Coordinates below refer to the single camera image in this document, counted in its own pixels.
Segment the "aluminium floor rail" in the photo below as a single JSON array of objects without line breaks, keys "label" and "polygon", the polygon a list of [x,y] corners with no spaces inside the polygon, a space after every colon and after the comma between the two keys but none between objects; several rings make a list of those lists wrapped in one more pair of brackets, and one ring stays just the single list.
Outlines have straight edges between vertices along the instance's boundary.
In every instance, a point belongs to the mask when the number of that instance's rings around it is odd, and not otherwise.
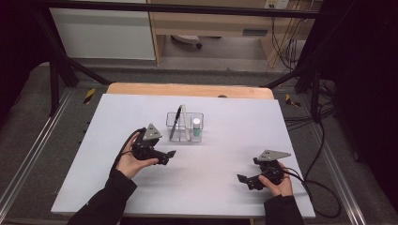
[{"label": "aluminium floor rail", "polygon": [[312,128],[316,138],[322,145],[321,154],[351,224],[366,225],[365,217],[345,179],[343,171],[341,170],[335,156],[332,154],[331,148],[326,140],[326,133],[322,130],[322,126],[320,124],[312,124]]},{"label": "aluminium floor rail", "polygon": [[16,197],[21,191],[25,180],[27,179],[32,168],[36,164],[46,142],[51,137],[60,117],[69,104],[70,96],[74,92],[74,88],[66,88],[59,100],[59,107],[55,113],[48,117],[44,127],[31,145],[27,155],[23,159],[21,166],[13,176],[4,194],[0,197],[0,221],[4,220],[9,209],[13,205]]}]

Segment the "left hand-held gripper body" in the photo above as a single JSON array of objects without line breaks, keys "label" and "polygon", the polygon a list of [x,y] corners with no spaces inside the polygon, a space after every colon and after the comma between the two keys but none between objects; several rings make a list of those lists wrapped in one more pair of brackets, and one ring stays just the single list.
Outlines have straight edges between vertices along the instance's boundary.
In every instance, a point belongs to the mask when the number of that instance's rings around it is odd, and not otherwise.
[{"label": "left hand-held gripper body", "polygon": [[132,136],[136,133],[138,133],[139,136],[135,139],[131,148],[133,155],[139,160],[156,158],[158,161],[161,161],[162,154],[155,149],[155,145],[158,143],[162,135],[155,126],[150,123],[148,127],[135,130],[132,133]]}]

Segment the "person's left hand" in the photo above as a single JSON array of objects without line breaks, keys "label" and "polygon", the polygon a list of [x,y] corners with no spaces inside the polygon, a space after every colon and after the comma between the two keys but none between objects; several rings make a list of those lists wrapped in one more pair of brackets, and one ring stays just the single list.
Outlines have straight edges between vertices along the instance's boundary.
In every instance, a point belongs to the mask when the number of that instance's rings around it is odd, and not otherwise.
[{"label": "person's left hand", "polygon": [[129,179],[132,179],[143,168],[154,165],[158,162],[157,158],[139,160],[132,154],[131,148],[138,136],[139,132],[134,134],[128,140],[127,144],[124,146],[121,152],[120,159],[115,166],[117,170],[119,170]]}]

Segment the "white cabinet panel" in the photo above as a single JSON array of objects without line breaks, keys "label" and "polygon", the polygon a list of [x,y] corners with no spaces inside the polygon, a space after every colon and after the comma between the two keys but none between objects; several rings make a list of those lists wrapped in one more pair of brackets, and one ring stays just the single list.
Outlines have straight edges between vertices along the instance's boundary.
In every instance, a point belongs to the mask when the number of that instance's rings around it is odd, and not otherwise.
[{"label": "white cabinet panel", "polygon": [[70,57],[155,59],[144,12],[51,8],[51,13]]}]

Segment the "black pen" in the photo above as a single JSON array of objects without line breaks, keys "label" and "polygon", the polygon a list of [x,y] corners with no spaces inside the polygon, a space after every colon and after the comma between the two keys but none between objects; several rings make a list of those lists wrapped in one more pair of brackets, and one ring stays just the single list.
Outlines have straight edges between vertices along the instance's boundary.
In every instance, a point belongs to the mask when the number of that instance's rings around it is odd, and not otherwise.
[{"label": "black pen", "polygon": [[176,131],[176,125],[178,123],[181,111],[182,111],[182,105],[180,105],[178,107],[177,111],[176,111],[176,116],[175,116],[175,119],[174,119],[174,123],[173,123],[172,129],[171,129],[170,135],[169,135],[169,141],[171,141],[173,139],[173,137],[174,137],[174,134],[175,134],[175,131]]}]

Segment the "grey chair base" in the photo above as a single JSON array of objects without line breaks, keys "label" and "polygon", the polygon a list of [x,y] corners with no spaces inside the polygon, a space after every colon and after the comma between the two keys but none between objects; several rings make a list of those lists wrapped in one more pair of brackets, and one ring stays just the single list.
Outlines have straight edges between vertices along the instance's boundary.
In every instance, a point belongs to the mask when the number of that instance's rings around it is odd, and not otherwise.
[{"label": "grey chair base", "polygon": [[202,48],[202,43],[198,36],[181,36],[181,35],[172,35],[172,38],[178,40],[183,43],[194,45],[197,49]]}]

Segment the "yellow and black tape strip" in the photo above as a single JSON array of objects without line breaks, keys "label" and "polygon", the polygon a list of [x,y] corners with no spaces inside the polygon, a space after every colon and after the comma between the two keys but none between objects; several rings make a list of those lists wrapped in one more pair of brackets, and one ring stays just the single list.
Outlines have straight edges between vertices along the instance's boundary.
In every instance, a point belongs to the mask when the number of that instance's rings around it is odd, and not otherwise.
[{"label": "yellow and black tape strip", "polygon": [[88,104],[90,102],[90,100],[94,96],[95,92],[96,92],[96,88],[90,88],[87,91],[87,94],[86,94],[86,96],[84,98],[84,104]]},{"label": "yellow and black tape strip", "polygon": [[301,107],[299,102],[294,101],[289,94],[285,94],[285,104],[293,105],[295,107]]}]

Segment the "white power strip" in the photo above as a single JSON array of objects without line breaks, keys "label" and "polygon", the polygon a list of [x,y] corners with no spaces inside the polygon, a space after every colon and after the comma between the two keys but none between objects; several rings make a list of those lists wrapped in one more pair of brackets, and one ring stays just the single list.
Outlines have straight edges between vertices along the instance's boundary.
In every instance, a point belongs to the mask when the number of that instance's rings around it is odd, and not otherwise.
[{"label": "white power strip", "polygon": [[265,0],[264,8],[270,9],[286,9],[289,0]]}]

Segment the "black metal frame bar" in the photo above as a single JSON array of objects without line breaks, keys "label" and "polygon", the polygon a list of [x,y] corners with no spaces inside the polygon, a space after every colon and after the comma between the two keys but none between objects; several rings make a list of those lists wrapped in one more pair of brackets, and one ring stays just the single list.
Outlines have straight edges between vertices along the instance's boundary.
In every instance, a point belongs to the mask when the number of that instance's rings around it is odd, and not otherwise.
[{"label": "black metal frame bar", "polygon": [[34,0],[34,4],[37,5],[38,7],[44,7],[44,8],[236,15],[236,16],[253,16],[253,17],[273,17],[273,18],[320,19],[333,15],[332,12],[327,12],[327,11],[299,11],[299,10],[261,9],[261,8],[247,8],[247,7],[242,7],[242,8],[212,7],[212,6],[118,3],[118,2],[76,1],[76,0]]}]

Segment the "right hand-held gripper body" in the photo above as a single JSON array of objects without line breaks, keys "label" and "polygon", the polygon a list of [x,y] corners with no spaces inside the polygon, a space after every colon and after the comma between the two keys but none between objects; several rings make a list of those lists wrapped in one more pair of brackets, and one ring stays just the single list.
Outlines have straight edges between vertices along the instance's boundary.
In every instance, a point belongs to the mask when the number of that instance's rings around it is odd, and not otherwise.
[{"label": "right hand-held gripper body", "polygon": [[290,153],[265,150],[259,157],[255,157],[253,162],[260,167],[262,174],[274,185],[279,185],[283,179],[283,169],[279,164],[279,159],[290,157]]}]

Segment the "black metal stand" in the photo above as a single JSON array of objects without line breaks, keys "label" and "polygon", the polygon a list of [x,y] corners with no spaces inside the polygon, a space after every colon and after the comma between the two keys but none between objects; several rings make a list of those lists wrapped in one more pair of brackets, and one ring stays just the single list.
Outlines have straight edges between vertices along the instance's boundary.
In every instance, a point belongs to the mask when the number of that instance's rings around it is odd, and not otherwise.
[{"label": "black metal stand", "polygon": [[310,114],[313,120],[316,123],[319,123],[320,112],[318,111],[318,100],[320,71],[319,64],[316,63],[314,59],[307,59],[302,65],[298,66],[288,74],[273,82],[262,85],[262,88],[273,89],[278,85],[293,79],[294,77],[298,77],[298,82],[295,86],[295,90],[297,93],[304,93],[307,89],[312,89]]},{"label": "black metal stand", "polygon": [[55,115],[60,108],[59,79],[62,79],[67,87],[76,87],[79,83],[74,69],[81,71],[84,75],[101,84],[111,84],[112,82],[101,77],[70,58],[62,44],[62,40],[57,32],[56,26],[52,24],[50,10],[44,7],[36,7],[32,14],[45,37],[50,55],[50,87],[51,87],[51,110],[50,116]]}]

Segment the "person's right hand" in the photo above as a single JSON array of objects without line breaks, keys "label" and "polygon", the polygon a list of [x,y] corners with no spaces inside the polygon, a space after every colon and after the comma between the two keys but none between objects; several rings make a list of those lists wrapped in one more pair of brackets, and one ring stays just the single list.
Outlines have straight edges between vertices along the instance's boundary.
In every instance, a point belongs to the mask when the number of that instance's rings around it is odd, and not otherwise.
[{"label": "person's right hand", "polygon": [[279,185],[273,184],[264,175],[259,175],[258,179],[266,188],[270,190],[273,197],[279,195],[282,195],[283,197],[293,195],[292,182],[287,173],[283,175],[283,179]]}]

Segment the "clear plastic organizer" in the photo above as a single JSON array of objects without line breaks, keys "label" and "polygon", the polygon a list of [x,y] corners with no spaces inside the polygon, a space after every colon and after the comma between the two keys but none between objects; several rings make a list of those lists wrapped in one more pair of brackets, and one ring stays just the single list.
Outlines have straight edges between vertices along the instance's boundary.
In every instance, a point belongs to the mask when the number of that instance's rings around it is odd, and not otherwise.
[{"label": "clear plastic organizer", "polygon": [[[174,123],[176,113],[169,112],[166,117],[166,127],[168,129],[168,138]],[[192,120],[194,118],[199,118],[201,120],[201,137],[199,139],[195,139],[192,134]],[[204,129],[205,117],[201,112],[186,112],[181,113],[178,123],[176,125],[176,131],[171,142],[190,142],[190,143],[199,143],[202,141],[203,129]]]}]

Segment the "wooden table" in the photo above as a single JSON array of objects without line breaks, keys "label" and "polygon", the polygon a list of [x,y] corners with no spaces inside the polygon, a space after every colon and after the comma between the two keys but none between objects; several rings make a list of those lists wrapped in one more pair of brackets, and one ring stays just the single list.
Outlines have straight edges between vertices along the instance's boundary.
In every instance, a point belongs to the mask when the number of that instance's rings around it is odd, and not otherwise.
[{"label": "wooden table", "polygon": [[274,99],[268,88],[178,83],[115,82],[109,85],[107,94]]}]

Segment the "green and white tube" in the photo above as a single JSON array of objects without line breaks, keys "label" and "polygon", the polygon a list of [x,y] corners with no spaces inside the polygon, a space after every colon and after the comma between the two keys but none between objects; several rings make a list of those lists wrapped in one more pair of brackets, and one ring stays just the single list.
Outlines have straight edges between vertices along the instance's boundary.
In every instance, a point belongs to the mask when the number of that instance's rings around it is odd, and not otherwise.
[{"label": "green and white tube", "polygon": [[201,137],[201,120],[199,118],[194,118],[192,120],[192,134],[195,139]]}]

